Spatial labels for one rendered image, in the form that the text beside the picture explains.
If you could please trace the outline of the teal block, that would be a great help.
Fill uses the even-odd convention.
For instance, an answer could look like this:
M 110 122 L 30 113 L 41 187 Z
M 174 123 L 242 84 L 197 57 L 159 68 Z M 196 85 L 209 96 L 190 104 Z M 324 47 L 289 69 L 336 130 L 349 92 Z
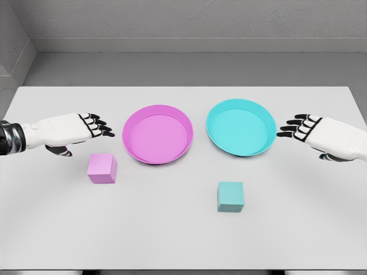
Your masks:
M 244 207 L 242 182 L 219 182 L 217 188 L 217 211 L 240 213 Z

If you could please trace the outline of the pink block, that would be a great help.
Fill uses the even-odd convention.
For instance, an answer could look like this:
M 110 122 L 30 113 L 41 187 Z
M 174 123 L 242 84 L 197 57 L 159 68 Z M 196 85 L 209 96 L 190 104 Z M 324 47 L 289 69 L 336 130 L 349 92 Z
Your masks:
M 113 154 L 91 154 L 87 175 L 94 184 L 116 182 L 117 161 Z

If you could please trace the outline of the cyan plate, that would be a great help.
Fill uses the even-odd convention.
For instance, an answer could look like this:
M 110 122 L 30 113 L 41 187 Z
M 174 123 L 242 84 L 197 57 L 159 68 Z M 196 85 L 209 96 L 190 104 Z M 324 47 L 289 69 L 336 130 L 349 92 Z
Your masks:
M 245 157 L 268 150 L 277 133 L 270 112 L 245 99 L 230 99 L 215 105 L 206 118 L 206 130 L 218 148 Z

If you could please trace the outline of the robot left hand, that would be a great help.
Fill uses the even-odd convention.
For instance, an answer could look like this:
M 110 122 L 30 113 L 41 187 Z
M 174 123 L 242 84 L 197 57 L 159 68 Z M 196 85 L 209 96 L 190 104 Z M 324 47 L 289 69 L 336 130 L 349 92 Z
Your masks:
M 115 136 L 107 123 L 93 113 L 51 117 L 42 122 L 41 128 L 45 148 L 55 155 L 66 157 L 72 156 L 67 145 L 83 143 L 101 136 Z

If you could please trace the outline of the pink plate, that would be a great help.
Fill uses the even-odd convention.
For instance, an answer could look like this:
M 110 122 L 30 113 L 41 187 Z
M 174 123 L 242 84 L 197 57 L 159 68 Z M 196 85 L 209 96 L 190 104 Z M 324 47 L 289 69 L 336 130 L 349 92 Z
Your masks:
M 186 153 L 193 141 L 191 120 L 169 105 L 151 105 L 133 113 L 122 131 L 126 151 L 147 164 L 165 164 Z

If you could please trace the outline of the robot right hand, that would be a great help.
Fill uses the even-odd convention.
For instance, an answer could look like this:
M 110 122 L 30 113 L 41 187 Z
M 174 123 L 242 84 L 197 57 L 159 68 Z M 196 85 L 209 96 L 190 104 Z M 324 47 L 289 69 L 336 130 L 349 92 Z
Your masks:
M 356 160 L 356 137 L 364 131 L 329 117 L 298 114 L 280 127 L 278 137 L 291 138 L 320 151 L 322 160 L 350 162 Z

